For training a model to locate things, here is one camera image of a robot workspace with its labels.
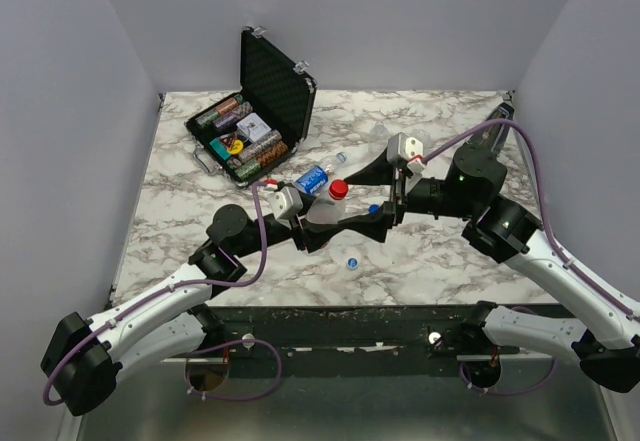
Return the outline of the black poker chip case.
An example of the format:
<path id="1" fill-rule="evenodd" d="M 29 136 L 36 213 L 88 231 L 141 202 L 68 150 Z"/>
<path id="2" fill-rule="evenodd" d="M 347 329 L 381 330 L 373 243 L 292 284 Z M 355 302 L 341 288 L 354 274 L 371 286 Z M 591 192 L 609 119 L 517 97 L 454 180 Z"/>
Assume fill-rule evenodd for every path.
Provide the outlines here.
<path id="1" fill-rule="evenodd" d="M 307 137 L 316 80 L 264 36 L 241 32 L 240 89 L 191 116 L 196 152 L 208 154 L 238 186 L 269 174 Z"/>

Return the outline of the red bottle cap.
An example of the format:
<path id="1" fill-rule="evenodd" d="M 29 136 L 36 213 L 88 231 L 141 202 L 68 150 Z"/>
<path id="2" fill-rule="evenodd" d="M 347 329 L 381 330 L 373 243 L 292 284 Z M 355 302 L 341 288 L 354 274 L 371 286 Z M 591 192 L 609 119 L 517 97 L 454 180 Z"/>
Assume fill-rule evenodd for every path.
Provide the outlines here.
<path id="1" fill-rule="evenodd" d="M 349 191 L 349 185 L 342 179 L 335 179 L 329 186 L 329 195 L 336 200 L 346 197 Z"/>

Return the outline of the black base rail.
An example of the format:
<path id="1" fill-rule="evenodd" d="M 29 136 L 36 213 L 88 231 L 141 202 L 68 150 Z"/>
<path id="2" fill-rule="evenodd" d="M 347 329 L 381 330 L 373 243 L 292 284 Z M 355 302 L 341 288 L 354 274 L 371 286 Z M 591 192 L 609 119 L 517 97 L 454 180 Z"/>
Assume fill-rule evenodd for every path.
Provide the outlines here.
<path id="1" fill-rule="evenodd" d="M 490 386 L 502 349 L 480 331 L 487 305 L 208 307 L 197 354 L 178 357 L 195 382 L 207 375 L 267 379 L 469 374 Z"/>

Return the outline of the red label plastic bottle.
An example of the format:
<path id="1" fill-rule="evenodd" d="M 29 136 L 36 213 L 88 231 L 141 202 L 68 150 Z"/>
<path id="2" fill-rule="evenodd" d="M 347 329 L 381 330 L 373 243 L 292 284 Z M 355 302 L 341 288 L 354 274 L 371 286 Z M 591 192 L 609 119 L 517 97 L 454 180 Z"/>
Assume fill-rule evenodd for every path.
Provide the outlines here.
<path id="1" fill-rule="evenodd" d="M 327 192 L 319 195 L 306 214 L 306 220 L 314 224 L 337 224 L 346 210 L 345 198 L 333 199 Z"/>

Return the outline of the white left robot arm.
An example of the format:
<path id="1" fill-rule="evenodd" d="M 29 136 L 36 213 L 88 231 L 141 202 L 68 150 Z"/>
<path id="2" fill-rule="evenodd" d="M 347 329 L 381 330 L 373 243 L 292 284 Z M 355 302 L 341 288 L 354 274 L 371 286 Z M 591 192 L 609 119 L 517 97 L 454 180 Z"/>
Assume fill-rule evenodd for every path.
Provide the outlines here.
<path id="1" fill-rule="evenodd" d="M 206 241 L 157 285 L 88 318 L 73 312 L 56 326 L 40 364 L 43 401 L 81 416 L 102 404 L 127 376 L 177 355 L 209 356 L 239 344 L 207 301 L 262 276 L 269 246 L 294 240 L 307 252 L 323 247 L 346 222 L 280 221 L 239 205 L 218 209 Z"/>

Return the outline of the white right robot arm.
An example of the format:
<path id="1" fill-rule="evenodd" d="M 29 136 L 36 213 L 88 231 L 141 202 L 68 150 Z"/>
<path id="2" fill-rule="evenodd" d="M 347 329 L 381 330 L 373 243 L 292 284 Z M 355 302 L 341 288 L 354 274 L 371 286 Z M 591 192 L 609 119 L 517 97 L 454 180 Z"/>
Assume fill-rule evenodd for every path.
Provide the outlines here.
<path id="1" fill-rule="evenodd" d="M 422 144 L 393 137 L 375 161 L 349 176 L 349 185 L 388 185 L 387 202 L 371 214 L 339 222 L 344 230 L 383 241 L 405 213 L 465 221 L 463 238 L 480 254 L 543 288 L 570 312 L 568 318 L 528 314 L 492 302 L 437 341 L 457 355 L 525 348 L 576 364 L 596 384 L 628 393 L 639 383 L 639 305 L 577 261 L 546 225 L 520 203 L 501 195 L 507 169 L 489 148 L 464 143 L 445 178 L 422 176 Z"/>

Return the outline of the blue label pepsi bottle lying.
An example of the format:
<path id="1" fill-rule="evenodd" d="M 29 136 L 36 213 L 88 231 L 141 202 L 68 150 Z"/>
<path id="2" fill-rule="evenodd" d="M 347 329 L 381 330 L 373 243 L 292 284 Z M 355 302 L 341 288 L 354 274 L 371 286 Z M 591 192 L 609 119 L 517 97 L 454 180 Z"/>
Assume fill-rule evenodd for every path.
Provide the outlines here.
<path id="1" fill-rule="evenodd" d="M 314 195 L 329 182 L 330 177 L 334 175 L 336 170 L 345 164 L 346 161 L 347 156 L 344 152 L 327 156 L 299 177 L 294 182 L 294 187 L 302 193 Z"/>

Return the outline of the clear plastic bottle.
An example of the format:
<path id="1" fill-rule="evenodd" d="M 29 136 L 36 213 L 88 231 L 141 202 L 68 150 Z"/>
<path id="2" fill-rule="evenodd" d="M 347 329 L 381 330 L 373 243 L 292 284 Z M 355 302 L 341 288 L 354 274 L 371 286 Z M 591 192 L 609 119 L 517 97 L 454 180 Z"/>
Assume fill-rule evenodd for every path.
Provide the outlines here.
<path id="1" fill-rule="evenodd" d="M 382 121 L 377 121 L 367 138 L 368 153 L 372 159 L 386 152 L 391 134 Z"/>
<path id="2" fill-rule="evenodd" d="M 419 139 L 424 145 L 430 145 L 432 143 L 431 135 L 424 130 L 417 130 L 415 137 Z"/>

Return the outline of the clear plastic bottle right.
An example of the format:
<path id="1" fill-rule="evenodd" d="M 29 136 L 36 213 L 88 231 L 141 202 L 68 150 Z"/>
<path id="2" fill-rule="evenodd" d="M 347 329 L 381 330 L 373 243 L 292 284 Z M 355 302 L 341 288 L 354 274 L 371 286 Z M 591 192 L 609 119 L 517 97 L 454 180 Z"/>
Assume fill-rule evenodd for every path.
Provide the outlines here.
<path id="1" fill-rule="evenodd" d="M 419 139 L 424 145 L 430 145 L 432 143 L 431 135 L 424 130 L 417 130 L 415 137 Z"/>

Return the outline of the clear plastic bottle left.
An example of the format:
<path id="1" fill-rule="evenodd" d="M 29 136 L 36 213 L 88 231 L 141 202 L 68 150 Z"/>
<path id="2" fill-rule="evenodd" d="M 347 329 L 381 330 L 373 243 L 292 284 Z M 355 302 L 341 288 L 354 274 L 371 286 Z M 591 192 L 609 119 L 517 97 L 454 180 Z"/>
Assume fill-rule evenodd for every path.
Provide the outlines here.
<path id="1" fill-rule="evenodd" d="M 382 121 L 377 121 L 367 138 L 368 153 L 372 159 L 386 152 L 391 134 Z"/>

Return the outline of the black metronome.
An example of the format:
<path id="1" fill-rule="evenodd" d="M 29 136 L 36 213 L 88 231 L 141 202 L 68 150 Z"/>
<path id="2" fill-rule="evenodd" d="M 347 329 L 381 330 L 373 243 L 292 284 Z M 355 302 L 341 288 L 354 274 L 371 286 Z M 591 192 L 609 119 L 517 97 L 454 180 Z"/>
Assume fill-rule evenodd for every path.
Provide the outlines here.
<path id="1" fill-rule="evenodd" d="M 502 102 L 490 112 L 485 119 L 484 124 L 495 119 L 507 119 L 512 121 L 514 113 L 514 107 L 510 103 Z M 484 127 L 481 131 L 478 131 L 470 138 L 470 142 L 484 146 L 492 153 L 498 155 L 504 147 L 509 130 L 510 127 L 504 124 Z"/>

